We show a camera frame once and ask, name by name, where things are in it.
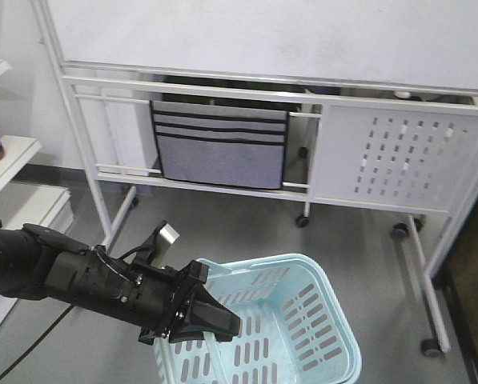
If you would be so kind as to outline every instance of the black stripe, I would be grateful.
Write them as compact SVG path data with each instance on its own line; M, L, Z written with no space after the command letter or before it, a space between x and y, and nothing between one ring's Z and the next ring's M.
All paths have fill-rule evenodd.
M217 182L197 182L195 180L190 179L181 179L181 178L169 178L167 176L163 176L166 180L172 180L174 182L189 182L191 184L203 184L205 186L219 186L221 188L232 188L236 190L240 188L241 190L280 190L283 187L283 170L281 170L281 178L279 179L279 186L273 188L266 188L265 186L243 186L240 184L219 184Z
M186 126L185 124L174 124L170 122L156 122L157 127L165 126L170 128L182 128L184 130L203 130L210 132L243 132L246 134L272 134L273 136L284 136L285 132L283 130L252 130L249 128L210 128L207 126Z
M284 142L261 142L258 140L240 140L240 139L223 139L223 138L197 138L194 136L185 136L182 134L164 134L157 132L157 136L165 136L168 138L183 138L186 140L195 140L197 142L227 142L230 144L252 144L256 146L284 146Z
M190 113L170 112L169 110L156 110L156 109L154 109L153 113L162 115L162 116L178 116L180 118L204 118L206 120L224 120L227 122L269 122L269 123L275 123L275 124L285 124L285 122L287 121L287 118L277 119L277 118L246 118L246 117L234 117L234 116L216 116L214 114L190 114Z
M164 174L164 167L162 164L162 155L160 154L159 140L157 140L157 129L155 124L155 114L153 111L153 100L150 100L150 117L151 117L151 127L153 128L153 136L155 138L155 147L157 148L157 159L159 160L160 171Z

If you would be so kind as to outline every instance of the robotic arm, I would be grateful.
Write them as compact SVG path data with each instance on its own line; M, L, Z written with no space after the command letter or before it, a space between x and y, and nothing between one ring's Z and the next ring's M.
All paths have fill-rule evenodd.
M181 270L151 265L169 245L162 222L139 247L120 259L104 246L89 247L54 230L24 224L3 230L0 221L0 294L10 298L56 298L141 326L139 341L203 339L210 331L221 342L239 333L240 318L203 287L208 266L191 261ZM136 253L129 264L127 256Z

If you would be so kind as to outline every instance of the light blue plastic basket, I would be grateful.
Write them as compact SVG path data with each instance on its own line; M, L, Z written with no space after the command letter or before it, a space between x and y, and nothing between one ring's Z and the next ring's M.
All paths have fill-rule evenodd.
M210 266L206 288L242 319L232 342L155 341L168 384L353 383L360 348L322 268L302 254Z

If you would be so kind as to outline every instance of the metal stand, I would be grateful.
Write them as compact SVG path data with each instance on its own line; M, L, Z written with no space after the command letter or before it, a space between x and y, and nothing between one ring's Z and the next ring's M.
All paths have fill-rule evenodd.
M428 297L440 348L443 352L450 350L431 279L478 195L477 107L81 76L75 74L74 69L178 75L180 71L67 62L61 55L46 2L33 0L32 3L106 236L104 244L112 243L134 200L136 191L133 185L138 184L304 202L305 218L309 215L310 203L446 217L443 237L429 259L422 251L412 218L409 228L419 249L422 287ZM255 78L249 77L248 80L254 81ZM315 141L309 150L307 182L287 181L283 190L276 191L242 190L166 180L160 170L127 166L119 163L119 159L118 164L98 162L80 101L134 103L147 108L149 100L146 97L106 96L104 91L90 94L83 91L87 87L314 106L318 113L291 113L294 118L318 119L319 122ZM132 185L114 218L110 217L103 201L99 185L102 181Z

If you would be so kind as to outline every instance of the whiteboard frame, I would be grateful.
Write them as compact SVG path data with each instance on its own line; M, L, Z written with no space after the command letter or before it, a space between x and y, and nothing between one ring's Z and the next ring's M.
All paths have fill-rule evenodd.
M183 76L192 78L215 78L237 80L245 82L271 82L278 84L297 84L304 86L333 86L344 88L358 88L365 90L405 90L426 94L449 94L458 96L478 97L478 89L428 86L425 84L414 85L397 82L369 82L369 81L353 81L338 78L305 78L305 77L289 77L279 75L253 75L245 73L205 71L205 70L184 70L177 68L163 68L150 66L132 66L120 65L111 62L84 62L66 60L62 54L61 43L58 39L57 31L51 16L48 0L31 0L38 4L42 17L45 20L45 27L52 39L54 52L58 64L63 68L82 68L88 70L117 70L126 72L135 72L141 74L158 74L166 76Z

